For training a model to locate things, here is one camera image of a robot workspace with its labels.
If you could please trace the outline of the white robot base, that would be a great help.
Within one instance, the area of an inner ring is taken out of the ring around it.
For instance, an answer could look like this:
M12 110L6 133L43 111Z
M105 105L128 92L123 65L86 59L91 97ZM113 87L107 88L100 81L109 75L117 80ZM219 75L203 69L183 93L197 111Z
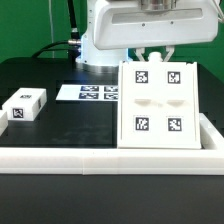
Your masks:
M115 74L121 61L131 61L127 49L98 50L93 44L96 3L99 0L87 0L87 29L81 37L81 55L76 58L76 67L99 74Z

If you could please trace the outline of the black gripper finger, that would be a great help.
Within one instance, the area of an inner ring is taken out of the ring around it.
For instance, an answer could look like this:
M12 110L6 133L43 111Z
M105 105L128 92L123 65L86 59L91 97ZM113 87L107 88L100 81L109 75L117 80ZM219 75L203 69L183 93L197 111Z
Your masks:
M144 58L145 49L144 48L136 48L134 53L139 61L145 62L145 58Z
M165 55L163 61L164 62L168 62L170 60L170 58L172 57L174 51L175 51L175 47L174 46L167 46L166 47L166 55Z

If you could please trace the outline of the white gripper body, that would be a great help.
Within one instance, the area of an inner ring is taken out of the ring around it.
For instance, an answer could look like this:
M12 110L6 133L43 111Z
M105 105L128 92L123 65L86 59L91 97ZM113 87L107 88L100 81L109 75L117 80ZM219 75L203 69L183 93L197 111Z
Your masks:
M101 50L210 42L218 33L220 0L97 0L93 42Z

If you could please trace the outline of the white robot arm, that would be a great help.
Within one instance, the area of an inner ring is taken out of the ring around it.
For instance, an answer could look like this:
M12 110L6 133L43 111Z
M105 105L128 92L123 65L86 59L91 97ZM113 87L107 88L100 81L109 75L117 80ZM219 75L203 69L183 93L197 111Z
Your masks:
M92 42L102 64L136 48L213 41L224 23L222 0L95 0Z

